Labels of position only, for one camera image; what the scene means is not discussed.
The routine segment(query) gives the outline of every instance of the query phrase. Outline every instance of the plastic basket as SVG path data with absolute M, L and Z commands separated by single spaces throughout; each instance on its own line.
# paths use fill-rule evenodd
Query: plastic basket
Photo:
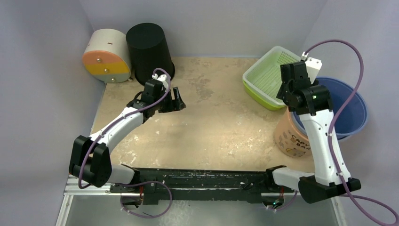
M 242 75 L 246 92 L 270 110 L 284 107 L 283 101 L 276 98 L 281 86 L 280 65 L 299 60 L 300 57 L 291 51 L 280 46 L 273 47 Z

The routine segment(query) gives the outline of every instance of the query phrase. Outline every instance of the beige tabletop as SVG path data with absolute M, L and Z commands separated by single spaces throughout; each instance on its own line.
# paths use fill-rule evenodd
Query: beige tabletop
M 314 172 L 312 157 L 294 159 L 275 145 L 273 131 L 284 110 L 269 111 L 253 100 L 242 84 L 250 58 L 176 57 L 172 86 L 187 108 L 156 113 L 113 150 L 116 164 L 132 167 L 266 170 L 287 165 Z M 120 114 L 135 94 L 137 81 L 108 83 L 93 132 Z

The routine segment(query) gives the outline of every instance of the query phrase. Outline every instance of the gray floor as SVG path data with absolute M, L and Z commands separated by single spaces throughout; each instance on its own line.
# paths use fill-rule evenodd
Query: gray floor
M 161 213 L 168 205 L 142 206 L 137 213 Z M 118 196 L 74 196 L 67 226 L 337 226 L 331 200 L 307 204 L 299 196 L 294 204 L 276 214 L 260 204 L 239 201 L 174 201 L 167 214 L 143 219 L 120 211 Z

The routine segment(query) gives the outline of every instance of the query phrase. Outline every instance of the black trash can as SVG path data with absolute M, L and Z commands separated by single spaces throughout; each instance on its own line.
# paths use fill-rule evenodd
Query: black trash can
M 170 57 L 163 29 L 152 23 L 138 24 L 126 34 L 130 59 L 137 81 L 144 85 L 155 68 L 162 68 L 173 78 L 175 65 Z

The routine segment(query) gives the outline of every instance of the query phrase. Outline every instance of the robotic arm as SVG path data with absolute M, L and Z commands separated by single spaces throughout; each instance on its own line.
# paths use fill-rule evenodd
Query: robotic arm
M 333 103 L 330 92 L 315 80 L 319 67 L 317 59 L 303 55 L 300 62 L 281 65 L 282 85 L 277 98 L 283 100 L 290 112 L 296 112 L 303 123 L 312 149 L 315 173 L 290 170 L 285 166 L 268 169 L 274 183 L 287 186 L 301 193 L 307 203 L 314 203 L 342 195 L 345 189 L 339 178 L 342 175 L 350 191 L 359 190 L 358 179 L 352 178 L 341 156 L 335 129 L 328 134 L 333 119 Z M 328 147 L 328 136 L 332 137 L 333 148 L 342 173 L 338 174 Z
M 179 89 L 174 87 L 175 99 L 172 99 L 171 93 L 168 92 L 162 101 L 148 108 L 168 91 L 167 79 L 166 75 L 153 75 L 152 79 L 146 82 L 144 91 L 137 93 L 117 118 L 89 137 L 77 137 L 73 143 L 69 173 L 79 177 L 83 159 L 89 147 L 96 141 L 96 137 L 100 135 L 100 139 L 94 145 L 92 157 L 88 158 L 84 166 L 82 179 L 96 187 L 101 187 L 105 183 L 135 183 L 133 181 L 135 170 L 129 166 L 111 164 L 110 154 L 123 138 L 145 123 L 155 114 L 155 111 L 168 113 L 180 111 L 186 107 L 180 98 Z

